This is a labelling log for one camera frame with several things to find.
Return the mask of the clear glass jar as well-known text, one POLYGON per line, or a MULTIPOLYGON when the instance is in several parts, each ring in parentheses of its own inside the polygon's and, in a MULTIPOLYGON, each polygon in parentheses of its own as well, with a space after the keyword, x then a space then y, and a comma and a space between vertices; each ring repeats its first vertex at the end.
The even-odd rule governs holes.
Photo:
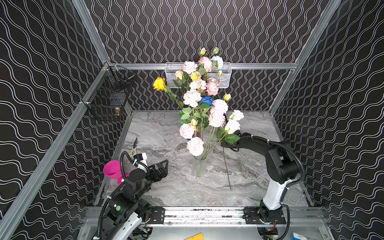
POLYGON ((196 177, 203 177, 207 170, 207 154, 194 156, 192 173, 196 177))

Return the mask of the blue flower stem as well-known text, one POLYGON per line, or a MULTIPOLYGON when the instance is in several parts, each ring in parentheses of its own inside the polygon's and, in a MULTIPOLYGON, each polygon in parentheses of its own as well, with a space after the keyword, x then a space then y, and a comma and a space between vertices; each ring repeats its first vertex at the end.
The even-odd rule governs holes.
POLYGON ((202 104, 207 104, 209 106, 211 106, 213 104, 213 97, 210 97, 210 96, 203 96, 202 97, 202 104))

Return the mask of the pink rose spray stem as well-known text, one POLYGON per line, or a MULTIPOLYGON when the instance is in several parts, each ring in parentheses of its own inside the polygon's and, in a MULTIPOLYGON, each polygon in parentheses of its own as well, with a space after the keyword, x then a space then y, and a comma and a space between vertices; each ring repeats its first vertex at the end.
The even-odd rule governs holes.
POLYGON ((220 81, 215 78, 209 78, 208 83, 206 84, 207 95, 216 96, 219 91, 220 81))

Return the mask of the yellow rose stem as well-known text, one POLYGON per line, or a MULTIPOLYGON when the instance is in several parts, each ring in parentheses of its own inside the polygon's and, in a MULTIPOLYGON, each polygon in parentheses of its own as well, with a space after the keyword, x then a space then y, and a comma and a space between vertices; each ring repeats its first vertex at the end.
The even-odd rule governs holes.
POLYGON ((153 83, 154 90, 164 91, 180 108, 184 107, 184 103, 181 102, 176 94, 166 85, 164 78, 157 78, 153 83))

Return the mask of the white light-blue flower stem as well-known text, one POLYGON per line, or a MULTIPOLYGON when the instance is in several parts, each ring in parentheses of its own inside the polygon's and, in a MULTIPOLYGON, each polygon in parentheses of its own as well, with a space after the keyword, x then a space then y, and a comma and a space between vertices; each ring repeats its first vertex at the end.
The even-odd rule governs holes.
POLYGON ((224 66, 224 61, 222 57, 219 56, 220 49, 218 47, 214 47, 212 49, 212 57, 211 62, 213 64, 213 68, 218 70, 218 77, 223 75, 222 68, 224 66))

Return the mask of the large pink peony stem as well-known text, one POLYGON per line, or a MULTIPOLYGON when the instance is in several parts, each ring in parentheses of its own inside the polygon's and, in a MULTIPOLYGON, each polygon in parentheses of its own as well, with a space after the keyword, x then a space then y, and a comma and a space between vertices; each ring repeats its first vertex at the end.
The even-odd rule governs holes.
POLYGON ((182 71, 184 71, 184 73, 188 75, 193 72, 200 72, 201 76, 211 72, 213 69, 213 64, 211 62, 211 59, 206 56, 207 52, 208 50, 206 48, 201 48, 199 50, 199 54, 201 57, 198 63, 186 61, 183 63, 182 71))

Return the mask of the cream rose stem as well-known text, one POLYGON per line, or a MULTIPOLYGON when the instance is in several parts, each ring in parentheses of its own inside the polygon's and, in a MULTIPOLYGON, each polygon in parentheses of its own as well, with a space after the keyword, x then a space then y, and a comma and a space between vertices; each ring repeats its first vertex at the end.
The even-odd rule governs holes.
POLYGON ((176 71, 175 72, 175 76, 177 78, 177 81, 183 81, 185 78, 184 78, 184 71, 176 71))

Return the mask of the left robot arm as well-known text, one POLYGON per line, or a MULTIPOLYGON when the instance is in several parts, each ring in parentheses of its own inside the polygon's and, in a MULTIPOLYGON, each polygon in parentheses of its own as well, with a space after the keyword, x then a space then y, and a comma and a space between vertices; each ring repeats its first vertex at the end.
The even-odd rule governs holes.
POLYGON ((152 184, 168 175, 168 160, 131 171, 116 191, 108 196, 98 218, 94 240, 147 240, 150 224, 163 224, 165 209, 143 199, 152 184))

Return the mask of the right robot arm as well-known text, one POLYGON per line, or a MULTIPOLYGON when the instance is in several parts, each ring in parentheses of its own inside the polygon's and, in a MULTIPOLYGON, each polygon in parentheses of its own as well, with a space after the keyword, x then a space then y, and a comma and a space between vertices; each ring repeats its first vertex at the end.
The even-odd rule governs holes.
POLYGON ((260 203, 259 214, 263 217, 277 215, 282 210, 287 189, 305 179, 302 162, 285 141, 275 142, 243 133, 235 134, 233 140, 226 140, 221 146, 233 151, 247 149, 265 157, 270 182, 260 203))

